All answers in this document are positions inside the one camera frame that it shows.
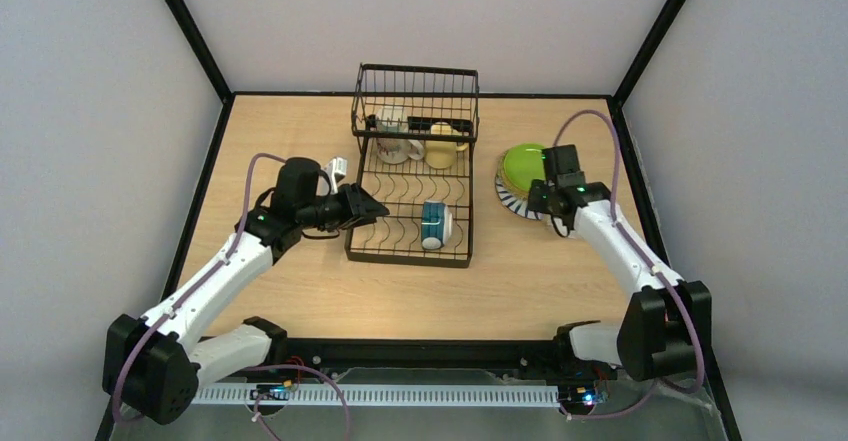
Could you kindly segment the white bowl dark rim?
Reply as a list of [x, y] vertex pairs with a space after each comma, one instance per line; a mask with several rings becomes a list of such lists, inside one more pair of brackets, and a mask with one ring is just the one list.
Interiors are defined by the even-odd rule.
[[421, 246], [432, 251], [444, 248], [452, 236], [453, 215], [447, 204], [425, 201], [421, 212]]

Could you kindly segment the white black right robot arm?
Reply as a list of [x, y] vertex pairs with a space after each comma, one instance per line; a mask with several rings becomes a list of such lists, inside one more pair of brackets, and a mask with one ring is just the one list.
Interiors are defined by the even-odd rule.
[[568, 325], [571, 353], [623, 368], [637, 380], [706, 373], [711, 295], [687, 282], [650, 250], [602, 182], [589, 183], [573, 145], [541, 151], [544, 175], [531, 183], [530, 210], [561, 238], [575, 235], [600, 256], [630, 301], [620, 324]]

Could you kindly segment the green plate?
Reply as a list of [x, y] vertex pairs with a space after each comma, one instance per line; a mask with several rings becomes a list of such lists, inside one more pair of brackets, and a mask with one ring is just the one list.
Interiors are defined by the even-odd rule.
[[518, 144], [505, 152], [501, 163], [511, 174], [523, 172], [529, 174], [533, 181], [544, 180], [543, 149], [544, 147], [537, 143]]

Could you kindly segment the cream ceramic mug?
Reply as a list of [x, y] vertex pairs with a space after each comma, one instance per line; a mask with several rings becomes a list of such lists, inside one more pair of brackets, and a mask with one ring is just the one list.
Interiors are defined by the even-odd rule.
[[386, 164], [402, 164], [408, 160], [421, 161], [424, 145], [415, 139], [385, 137], [385, 134], [408, 134], [409, 123], [404, 107], [383, 106], [375, 113], [375, 126], [382, 136], [376, 139], [377, 156]]

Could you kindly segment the black wire dish rack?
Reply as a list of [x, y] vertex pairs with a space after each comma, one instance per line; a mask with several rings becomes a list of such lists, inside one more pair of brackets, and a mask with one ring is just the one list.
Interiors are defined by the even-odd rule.
[[389, 213], [347, 234], [349, 260], [469, 267], [479, 94], [474, 69], [359, 66], [351, 105], [357, 181]]

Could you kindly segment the yellow handled mug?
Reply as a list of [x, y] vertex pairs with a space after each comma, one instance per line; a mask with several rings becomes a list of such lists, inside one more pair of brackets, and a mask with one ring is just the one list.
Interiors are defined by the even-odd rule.
[[[460, 132], [446, 122], [438, 122], [431, 126], [430, 134], [460, 135]], [[457, 155], [466, 151], [469, 144], [465, 142], [428, 139], [425, 141], [424, 146], [426, 151], [424, 160], [426, 164], [435, 170], [445, 170], [456, 163]]]

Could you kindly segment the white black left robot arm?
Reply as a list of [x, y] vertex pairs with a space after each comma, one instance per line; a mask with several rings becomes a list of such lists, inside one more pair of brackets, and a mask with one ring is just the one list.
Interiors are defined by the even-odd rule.
[[276, 184], [246, 193], [235, 230], [189, 281], [139, 317], [123, 314], [107, 330], [102, 386], [115, 421], [128, 406], [160, 425], [175, 421], [197, 392], [255, 366], [290, 359], [287, 332], [261, 317], [214, 338], [204, 334], [236, 296], [302, 239], [334, 239], [373, 224], [389, 209], [359, 184], [346, 184], [347, 162], [283, 161]]

